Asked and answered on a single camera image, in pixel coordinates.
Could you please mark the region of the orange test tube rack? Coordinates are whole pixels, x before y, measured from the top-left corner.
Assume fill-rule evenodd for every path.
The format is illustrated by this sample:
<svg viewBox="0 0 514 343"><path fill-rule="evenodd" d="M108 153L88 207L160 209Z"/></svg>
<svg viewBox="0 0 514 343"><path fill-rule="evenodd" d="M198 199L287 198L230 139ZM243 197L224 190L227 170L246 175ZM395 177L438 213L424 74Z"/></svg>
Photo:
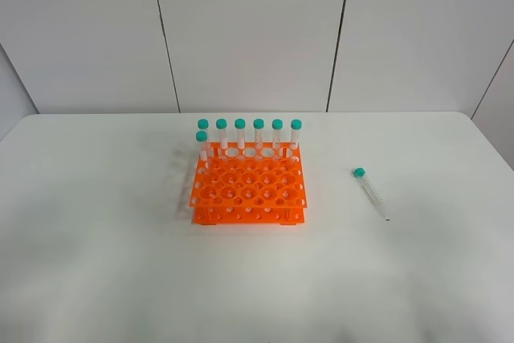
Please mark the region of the orange test tube rack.
<svg viewBox="0 0 514 343"><path fill-rule="evenodd" d="M284 142L261 149L213 142L199 159L190 194L193 222L200 225L304 223L308 207L300 148Z"/></svg>

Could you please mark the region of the back row tube far left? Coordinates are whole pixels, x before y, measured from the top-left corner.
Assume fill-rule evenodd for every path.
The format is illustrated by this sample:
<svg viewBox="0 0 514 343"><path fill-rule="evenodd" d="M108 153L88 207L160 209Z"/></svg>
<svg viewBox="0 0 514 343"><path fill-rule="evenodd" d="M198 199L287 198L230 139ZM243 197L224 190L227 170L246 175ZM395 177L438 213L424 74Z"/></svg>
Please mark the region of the back row tube far left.
<svg viewBox="0 0 514 343"><path fill-rule="evenodd" d="M210 123L206 118L198 120L198 130L206 134L206 143L210 147Z"/></svg>

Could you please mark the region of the teal-capped test tube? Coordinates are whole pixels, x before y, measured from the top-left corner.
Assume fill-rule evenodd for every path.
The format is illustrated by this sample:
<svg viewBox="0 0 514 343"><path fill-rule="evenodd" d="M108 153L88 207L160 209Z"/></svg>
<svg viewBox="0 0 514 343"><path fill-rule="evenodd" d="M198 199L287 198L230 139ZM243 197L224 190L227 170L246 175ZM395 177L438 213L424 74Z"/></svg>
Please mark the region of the teal-capped test tube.
<svg viewBox="0 0 514 343"><path fill-rule="evenodd" d="M352 171L353 177L357 180L365 194L367 195L371 205L385 221L390 221L386 214L385 205L381 195L377 192L372 182L369 180L368 174L364 168L358 167Z"/></svg>

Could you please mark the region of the second row tube left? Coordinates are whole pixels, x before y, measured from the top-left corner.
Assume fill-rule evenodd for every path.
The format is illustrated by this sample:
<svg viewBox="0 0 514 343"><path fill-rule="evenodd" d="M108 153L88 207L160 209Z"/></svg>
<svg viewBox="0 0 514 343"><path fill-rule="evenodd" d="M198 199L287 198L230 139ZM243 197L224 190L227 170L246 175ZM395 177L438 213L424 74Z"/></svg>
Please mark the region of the second row tube left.
<svg viewBox="0 0 514 343"><path fill-rule="evenodd" d="M201 161L207 161L208 160L208 150L209 147L206 143L206 134L203 131L197 131L196 132L196 141L199 146L199 158Z"/></svg>

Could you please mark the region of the back row tube far right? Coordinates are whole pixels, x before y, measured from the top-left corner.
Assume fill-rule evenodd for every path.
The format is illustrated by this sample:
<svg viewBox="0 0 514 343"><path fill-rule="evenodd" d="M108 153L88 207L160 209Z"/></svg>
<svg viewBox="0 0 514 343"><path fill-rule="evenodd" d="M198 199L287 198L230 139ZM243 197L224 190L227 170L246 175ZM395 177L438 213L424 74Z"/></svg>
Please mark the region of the back row tube far right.
<svg viewBox="0 0 514 343"><path fill-rule="evenodd" d="M302 121L300 119L294 119L291 121L291 140L290 140L290 148L291 149L298 148L301 128L302 128Z"/></svg>

